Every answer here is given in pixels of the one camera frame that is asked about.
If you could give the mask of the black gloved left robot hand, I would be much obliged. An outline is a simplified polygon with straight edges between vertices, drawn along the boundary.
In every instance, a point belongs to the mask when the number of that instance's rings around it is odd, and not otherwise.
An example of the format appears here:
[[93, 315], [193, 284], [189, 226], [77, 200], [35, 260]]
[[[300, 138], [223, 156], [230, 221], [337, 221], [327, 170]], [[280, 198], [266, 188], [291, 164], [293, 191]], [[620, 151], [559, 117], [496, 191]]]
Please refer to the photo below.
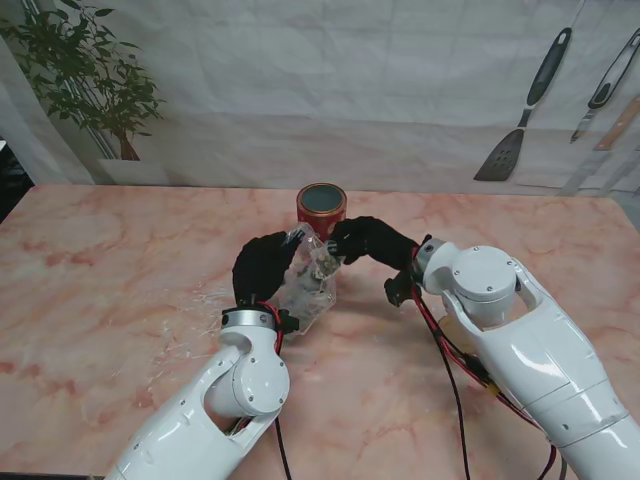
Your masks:
[[277, 292], [301, 244], [301, 235], [289, 238], [280, 231], [253, 238], [243, 246], [232, 268], [238, 306], [266, 302]]

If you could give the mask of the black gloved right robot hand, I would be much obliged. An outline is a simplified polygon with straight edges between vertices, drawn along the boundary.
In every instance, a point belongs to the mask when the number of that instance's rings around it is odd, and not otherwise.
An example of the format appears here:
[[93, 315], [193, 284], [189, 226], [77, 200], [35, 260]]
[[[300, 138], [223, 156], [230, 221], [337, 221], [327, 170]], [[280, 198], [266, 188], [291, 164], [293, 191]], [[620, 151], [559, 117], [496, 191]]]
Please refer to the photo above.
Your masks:
[[418, 244], [371, 216], [338, 222], [330, 235], [328, 251], [351, 265], [364, 256], [401, 271], [409, 266]]

